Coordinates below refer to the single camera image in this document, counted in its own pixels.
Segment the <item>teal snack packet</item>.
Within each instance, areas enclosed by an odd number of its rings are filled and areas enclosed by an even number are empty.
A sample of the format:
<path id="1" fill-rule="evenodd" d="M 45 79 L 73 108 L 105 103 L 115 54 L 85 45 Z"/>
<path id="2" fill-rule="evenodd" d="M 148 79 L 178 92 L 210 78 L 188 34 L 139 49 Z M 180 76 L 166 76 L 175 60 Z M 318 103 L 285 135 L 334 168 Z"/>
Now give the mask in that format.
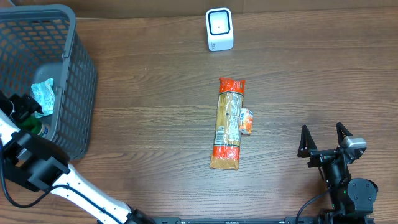
<path id="1" fill-rule="evenodd" d="M 36 118 L 42 118 L 53 114 L 55 107 L 55 93 L 53 91 L 53 78 L 49 78 L 44 82 L 31 85 L 34 100 L 42 108 L 42 113 L 36 112 Z"/>

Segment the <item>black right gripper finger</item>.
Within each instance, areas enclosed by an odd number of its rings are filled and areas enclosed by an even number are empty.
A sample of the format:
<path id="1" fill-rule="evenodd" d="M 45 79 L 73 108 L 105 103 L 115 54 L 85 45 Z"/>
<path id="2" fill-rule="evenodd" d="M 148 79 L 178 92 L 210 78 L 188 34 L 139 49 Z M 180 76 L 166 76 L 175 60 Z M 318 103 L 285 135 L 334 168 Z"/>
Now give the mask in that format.
<path id="1" fill-rule="evenodd" d="M 316 151 L 317 146 L 313 141 L 313 138 L 310 134 L 310 131 L 306 125 L 303 125 L 301 128 L 301 139 L 299 144 L 299 152 L 304 151 Z"/>
<path id="2" fill-rule="evenodd" d="M 337 136 L 338 136 L 338 144 L 340 146 L 345 137 L 352 136 L 352 134 L 345 128 L 345 126 L 341 122 L 338 122 L 336 124 L 336 131 L 337 131 Z"/>

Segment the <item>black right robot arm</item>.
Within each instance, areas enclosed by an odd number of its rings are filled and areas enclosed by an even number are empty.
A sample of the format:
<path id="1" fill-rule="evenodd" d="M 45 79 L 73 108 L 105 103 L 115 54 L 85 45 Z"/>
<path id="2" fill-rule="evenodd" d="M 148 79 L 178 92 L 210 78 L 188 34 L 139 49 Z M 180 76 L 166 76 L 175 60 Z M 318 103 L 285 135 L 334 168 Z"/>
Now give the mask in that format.
<path id="1" fill-rule="evenodd" d="M 297 156 L 309 159 L 308 167 L 318 169 L 327 189 L 300 208 L 295 223 L 374 223 L 368 215 L 373 212 L 378 186 L 368 179 L 352 178 L 348 170 L 348 165 L 363 155 L 367 143 L 341 122 L 336 124 L 336 131 L 338 146 L 320 151 L 307 126 L 302 126 Z M 325 195 L 330 196 L 331 209 L 322 209 L 315 217 L 301 217 L 305 208 Z"/>

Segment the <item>green lid jar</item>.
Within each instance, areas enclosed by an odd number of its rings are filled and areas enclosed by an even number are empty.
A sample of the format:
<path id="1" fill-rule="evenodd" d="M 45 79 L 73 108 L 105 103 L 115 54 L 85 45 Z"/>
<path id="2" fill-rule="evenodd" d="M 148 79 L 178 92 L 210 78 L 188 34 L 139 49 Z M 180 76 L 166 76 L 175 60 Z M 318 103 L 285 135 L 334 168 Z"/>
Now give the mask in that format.
<path id="1" fill-rule="evenodd" d="M 49 126 L 43 123 L 39 118 L 35 116 L 30 116 L 25 121 L 19 124 L 21 129 L 26 129 L 33 134 L 41 137 L 46 137 L 49 133 Z"/>

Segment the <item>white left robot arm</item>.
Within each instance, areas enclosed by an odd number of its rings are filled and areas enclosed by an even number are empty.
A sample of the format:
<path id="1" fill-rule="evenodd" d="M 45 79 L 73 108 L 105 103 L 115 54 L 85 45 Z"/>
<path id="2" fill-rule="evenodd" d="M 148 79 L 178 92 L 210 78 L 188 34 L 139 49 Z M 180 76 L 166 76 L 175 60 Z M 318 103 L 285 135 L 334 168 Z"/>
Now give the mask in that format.
<path id="1" fill-rule="evenodd" d="M 87 181 L 55 143 L 16 125 L 40 110 L 39 104 L 28 95 L 1 95 L 1 186 L 9 203 L 22 206 L 9 195 L 7 180 L 33 192 L 43 191 L 28 207 L 54 194 L 88 212 L 98 223 L 155 222 Z"/>

